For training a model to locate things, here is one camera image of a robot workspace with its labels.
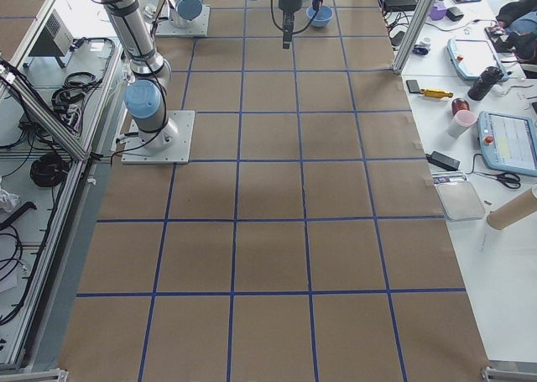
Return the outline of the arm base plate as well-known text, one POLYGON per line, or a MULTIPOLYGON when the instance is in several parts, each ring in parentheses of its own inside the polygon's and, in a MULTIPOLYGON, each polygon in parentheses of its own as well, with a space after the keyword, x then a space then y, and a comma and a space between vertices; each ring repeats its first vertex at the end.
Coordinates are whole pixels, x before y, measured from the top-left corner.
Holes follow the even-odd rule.
POLYGON ((137 124, 131 120, 129 131, 137 135, 125 143, 127 152, 122 154, 123 164, 184 165, 189 162, 196 112, 173 110, 167 113, 168 123, 155 139, 149 133, 139 132, 137 124))
POLYGON ((201 14, 193 20, 186 20, 167 5, 161 14, 162 20, 156 30, 157 37, 195 38, 206 37, 210 17, 210 7, 202 5, 201 14))

